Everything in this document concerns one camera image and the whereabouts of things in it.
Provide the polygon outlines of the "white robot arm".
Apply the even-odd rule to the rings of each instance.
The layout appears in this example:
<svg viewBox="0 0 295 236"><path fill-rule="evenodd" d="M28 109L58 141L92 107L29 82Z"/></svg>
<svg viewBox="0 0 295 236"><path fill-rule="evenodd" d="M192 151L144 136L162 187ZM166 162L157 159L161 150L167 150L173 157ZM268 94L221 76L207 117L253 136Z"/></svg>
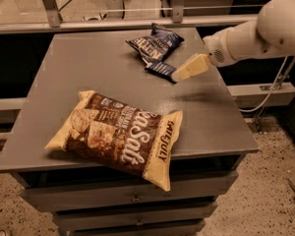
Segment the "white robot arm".
<svg viewBox="0 0 295 236"><path fill-rule="evenodd" d="M251 21L203 38L204 54L195 54L171 75L178 83L247 59L295 56L295 0L271 0Z"/></svg>

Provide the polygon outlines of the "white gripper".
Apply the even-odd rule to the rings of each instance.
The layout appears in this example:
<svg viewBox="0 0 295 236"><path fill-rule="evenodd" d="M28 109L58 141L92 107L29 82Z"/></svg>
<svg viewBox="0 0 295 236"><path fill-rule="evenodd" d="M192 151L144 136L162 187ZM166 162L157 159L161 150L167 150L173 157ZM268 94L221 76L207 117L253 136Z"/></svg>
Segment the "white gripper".
<svg viewBox="0 0 295 236"><path fill-rule="evenodd" d="M172 75L174 83L178 83L202 74L215 67L230 66L239 61L231 52L231 42L238 38L237 27L229 27L203 38L206 54L195 54L181 65Z"/></svg>

